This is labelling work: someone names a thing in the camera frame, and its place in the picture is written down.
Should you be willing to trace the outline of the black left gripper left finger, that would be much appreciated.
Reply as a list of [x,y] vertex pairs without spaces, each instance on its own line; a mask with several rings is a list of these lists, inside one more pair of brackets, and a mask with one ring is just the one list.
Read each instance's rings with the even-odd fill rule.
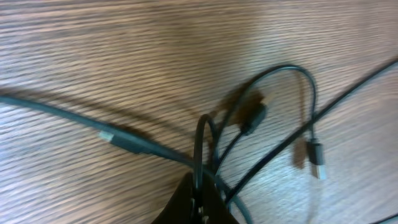
[[193,175],[187,172],[152,224],[189,224],[193,209]]

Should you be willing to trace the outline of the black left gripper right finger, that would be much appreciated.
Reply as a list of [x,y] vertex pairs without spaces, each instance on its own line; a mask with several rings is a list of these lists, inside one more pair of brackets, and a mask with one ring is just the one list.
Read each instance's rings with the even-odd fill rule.
[[238,224],[230,214],[218,193],[215,183],[207,175],[203,176],[201,201],[206,224]]

